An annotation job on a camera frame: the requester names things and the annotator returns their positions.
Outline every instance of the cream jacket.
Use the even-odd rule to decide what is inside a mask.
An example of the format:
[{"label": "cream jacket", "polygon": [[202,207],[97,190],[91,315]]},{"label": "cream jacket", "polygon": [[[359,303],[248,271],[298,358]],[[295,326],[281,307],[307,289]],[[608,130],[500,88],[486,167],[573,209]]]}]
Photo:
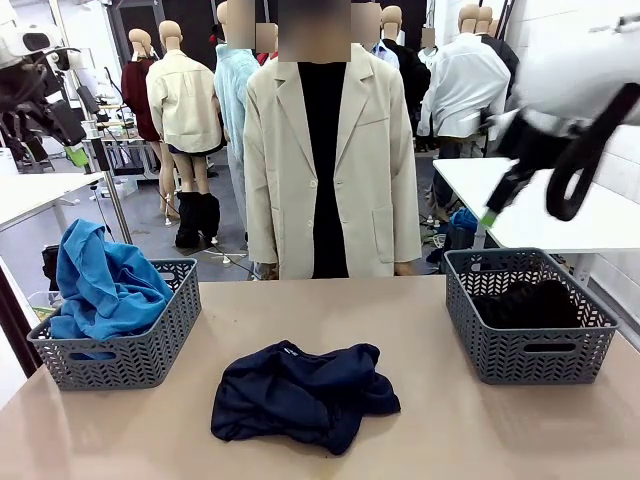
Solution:
[{"label": "cream jacket", "polygon": [[[251,259],[278,263],[281,279],[311,278],[318,179],[297,63],[274,61],[249,80],[244,146]],[[355,44],[334,182],[351,277],[393,276],[394,262],[421,257],[402,78]]]},{"label": "cream jacket", "polygon": [[147,75],[151,117],[160,137],[178,150],[200,153],[220,145],[213,104],[213,72],[180,50],[170,50]]}]

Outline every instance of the navy blue garment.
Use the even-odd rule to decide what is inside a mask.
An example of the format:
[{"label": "navy blue garment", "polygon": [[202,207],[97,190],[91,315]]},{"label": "navy blue garment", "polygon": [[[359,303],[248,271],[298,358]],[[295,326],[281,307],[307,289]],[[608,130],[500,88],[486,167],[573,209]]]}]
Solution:
[{"label": "navy blue garment", "polygon": [[211,432],[225,441],[287,435],[341,455],[363,415],[400,412],[391,382],[375,372],[379,357],[367,344],[316,356],[283,341],[236,360],[218,386]]},{"label": "navy blue garment", "polygon": [[105,227],[76,220],[62,237],[57,280],[65,299],[53,338],[107,340],[144,333],[173,292],[138,247],[104,240]]}]

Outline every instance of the basket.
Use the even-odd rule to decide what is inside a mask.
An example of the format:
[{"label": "basket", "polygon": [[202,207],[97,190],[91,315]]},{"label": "basket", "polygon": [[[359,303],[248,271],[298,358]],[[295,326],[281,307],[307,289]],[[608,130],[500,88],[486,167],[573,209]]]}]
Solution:
[{"label": "basket", "polygon": [[128,390],[160,385],[189,336],[202,305],[196,261],[153,265],[174,292],[153,327],[142,335],[106,341],[51,338],[51,323],[28,335],[60,390]]},{"label": "basket", "polygon": [[[446,254],[447,308],[480,380],[493,385],[593,383],[618,327],[615,314],[546,253],[535,249]],[[562,282],[582,328],[496,330],[471,296],[500,295],[516,281]]]}]

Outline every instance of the table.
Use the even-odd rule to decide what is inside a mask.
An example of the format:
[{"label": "table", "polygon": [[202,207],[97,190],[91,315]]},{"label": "table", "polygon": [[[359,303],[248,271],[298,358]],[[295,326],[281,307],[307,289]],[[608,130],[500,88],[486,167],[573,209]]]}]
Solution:
[{"label": "table", "polygon": [[[0,478],[637,480],[640,356],[620,335],[597,382],[476,380],[442,277],[202,284],[203,312],[164,384],[60,393],[40,369],[0,412]],[[365,418],[340,458],[287,438],[224,443],[213,399],[235,359],[289,339],[380,347],[402,413]]]},{"label": "table", "polygon": [[58,226],[64,233],[69,225],[61,208],[61,197],[103,177],[103,173],[0,175],[0,231],[53,208]]},{"label": "table", "polygon": [[[477,219],[510,168],[505,158],[465,158],[433,162],[458,198]],[[571,222],[547,213],[546,192],[551,171],[538,172],[513,205],[498,217],[489,233],[503,248],[539,248],[549,253],[578,254],[575,276],[585,285],[596,254],[640,250],[640,205],[593,184],[584,205]],[[480,225],[474,248],[484,248],[486,230]]]}]

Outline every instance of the beige tabletop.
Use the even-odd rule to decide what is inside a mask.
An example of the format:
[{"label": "beige tabletop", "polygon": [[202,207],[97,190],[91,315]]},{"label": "beige tabletop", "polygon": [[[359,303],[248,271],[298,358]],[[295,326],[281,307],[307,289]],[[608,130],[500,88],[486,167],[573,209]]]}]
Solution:
[{"label": "beige tabletop", "polygon": [[[491,387],[460,349],[443,278],[201,292],[204,311],[156,389],[60,393],[40,369],[0,413],[0,479],[640,478],[640,356],[621,336],[594,385]],[[365,418],[340,458],[286,438],[213,437],[224,368],[283,339],[318,354],[379,346],[402,413]]]}]

